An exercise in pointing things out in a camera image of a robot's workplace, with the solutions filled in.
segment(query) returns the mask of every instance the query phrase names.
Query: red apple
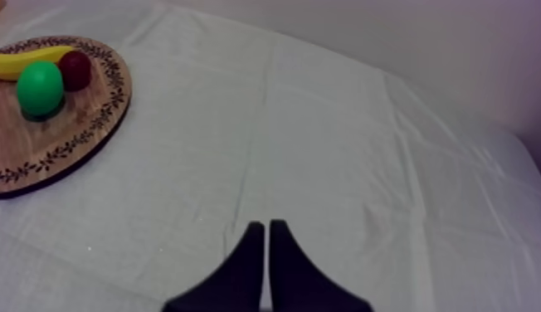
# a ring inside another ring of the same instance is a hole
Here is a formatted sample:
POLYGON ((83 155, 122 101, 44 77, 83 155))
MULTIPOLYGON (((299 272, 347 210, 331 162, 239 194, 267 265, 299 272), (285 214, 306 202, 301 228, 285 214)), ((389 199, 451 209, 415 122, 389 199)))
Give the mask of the red apple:
POLYGON ((66 91, 78 91, 90 83, 91 63, 89 57, 79 51, 67 52, 57 63, 63 76, 66 91))

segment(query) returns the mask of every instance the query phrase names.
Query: white tablecloth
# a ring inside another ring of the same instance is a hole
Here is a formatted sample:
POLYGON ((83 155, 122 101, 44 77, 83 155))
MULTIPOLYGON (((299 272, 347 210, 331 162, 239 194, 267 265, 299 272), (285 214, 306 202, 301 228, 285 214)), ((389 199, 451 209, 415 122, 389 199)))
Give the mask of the white tablecloth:
POLYGON ((88 164, 0 202, 0 312, 158 311, 271 218, 377 312, 541 312, 541 177, 514 136, 380 70, 171 3, 7 4, 0 46, 103 41, 134 98, 88 164))

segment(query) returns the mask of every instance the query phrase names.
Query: green ball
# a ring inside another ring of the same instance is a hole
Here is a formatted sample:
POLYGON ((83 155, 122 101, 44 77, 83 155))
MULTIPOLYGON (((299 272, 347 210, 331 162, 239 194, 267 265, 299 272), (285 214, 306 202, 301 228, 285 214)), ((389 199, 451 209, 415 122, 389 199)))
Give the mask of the green ball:
POLYGON ((63 79, 56 64, 36 61, 27 66, 17 82, 21 109, 33 116, 51 113, 63 98, 63 79))

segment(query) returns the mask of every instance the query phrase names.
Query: round wooden board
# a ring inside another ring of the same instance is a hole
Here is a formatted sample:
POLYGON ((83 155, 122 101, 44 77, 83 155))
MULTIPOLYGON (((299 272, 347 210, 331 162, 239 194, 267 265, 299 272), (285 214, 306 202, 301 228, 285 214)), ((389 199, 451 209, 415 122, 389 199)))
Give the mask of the round wooden board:
POLYGON ((0 197, 25 193, 65 176, 109 139, 129 106, 131 77, 124 60, 105 44, 83 37, 39 37, 0 49, 32 51, 74 46, 92 62, 92 82, 65 93, 60 113, 44 122, 26 120, 14 82, 0 81, 0 197))

